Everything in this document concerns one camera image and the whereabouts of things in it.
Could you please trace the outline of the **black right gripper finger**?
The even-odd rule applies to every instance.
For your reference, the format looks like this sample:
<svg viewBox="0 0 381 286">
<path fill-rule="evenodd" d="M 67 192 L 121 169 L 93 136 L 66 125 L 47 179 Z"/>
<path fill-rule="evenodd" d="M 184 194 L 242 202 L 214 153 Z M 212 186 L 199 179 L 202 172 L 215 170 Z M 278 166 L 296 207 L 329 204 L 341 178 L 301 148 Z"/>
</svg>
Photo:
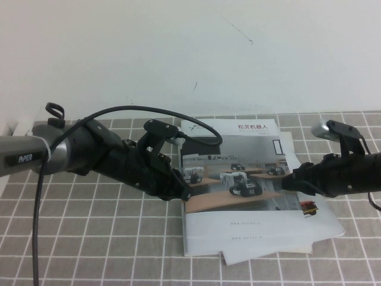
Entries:
<svg viewBox="0 0 381 286">
<path fill-rule="evenodd" d="M 320 163 L 303 163 L 299 168 L 294 169 L 291 174 L 286 175 L 282 179 L 282 182 L 318 182 L 320 179 L 320 169 Z"/>
<path fill-rule="evenodd" d="M 297 182 L 283 181 L 282 188 L 287 191 L 298 191 L 310 196 L 315 196 L 317 193 L 317 188 L 306 181 L 297 181 Z"/>
</svg>

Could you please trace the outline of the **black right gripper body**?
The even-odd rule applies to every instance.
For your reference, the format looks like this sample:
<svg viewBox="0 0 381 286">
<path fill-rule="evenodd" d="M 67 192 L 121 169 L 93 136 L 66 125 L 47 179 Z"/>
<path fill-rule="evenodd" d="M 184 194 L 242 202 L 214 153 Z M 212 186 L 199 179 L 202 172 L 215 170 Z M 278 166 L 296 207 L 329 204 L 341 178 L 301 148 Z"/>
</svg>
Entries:
<svg viewBox="0 0 381 286">
<path fill-rule="evenodd" d="M 356 194 L 352 168 L 357 159 L 358 156 L 354 154 L 346 157 L 328 154 L 314 166 L 315 193 L 329 198 Z"/>
</svg>

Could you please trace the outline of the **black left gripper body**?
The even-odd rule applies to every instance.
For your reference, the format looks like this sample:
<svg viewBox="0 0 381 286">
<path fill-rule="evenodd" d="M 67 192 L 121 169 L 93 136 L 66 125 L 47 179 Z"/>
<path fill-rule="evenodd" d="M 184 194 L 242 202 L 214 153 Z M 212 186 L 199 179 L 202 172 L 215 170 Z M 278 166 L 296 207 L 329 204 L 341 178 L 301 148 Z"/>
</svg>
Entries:
<svg viewBox="0 0 381 286">
<path fill-rule="evenodd" d="M 137 143 L 129 139 L 122 140 L 122 145 L 114 157 L 113 179 L 160 199 L 176 190 L 168 157 L 147 150 L 140 153 Z"/>
</svg>

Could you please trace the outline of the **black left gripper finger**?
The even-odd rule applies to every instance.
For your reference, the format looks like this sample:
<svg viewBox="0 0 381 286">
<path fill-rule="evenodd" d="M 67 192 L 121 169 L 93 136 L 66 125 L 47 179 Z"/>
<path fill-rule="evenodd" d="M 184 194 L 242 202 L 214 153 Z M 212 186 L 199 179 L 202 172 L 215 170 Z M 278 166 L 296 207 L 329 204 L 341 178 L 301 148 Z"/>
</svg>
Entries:
<svg viewBox="0 0 381 286">
<path fill-rule="evenodd" d="M 182 200 L 182 201 L 188 201 L 193 192 L 191 189 L 184 189 L 182 191 L 174 190 L 167 194 L 162 195 L 162 200 L 164 201 L 170 201 L 170 200 Z"/>
<path fill-rule="evenodd" d="M 171 168 L 171 174 L 174 178 L 176 190 L 179 193 L 179 195 L 191 196 L 191 187 L 185 182 L 185 180 L 182 177 L 182 174 L 174 168 Z"/>
</svg>

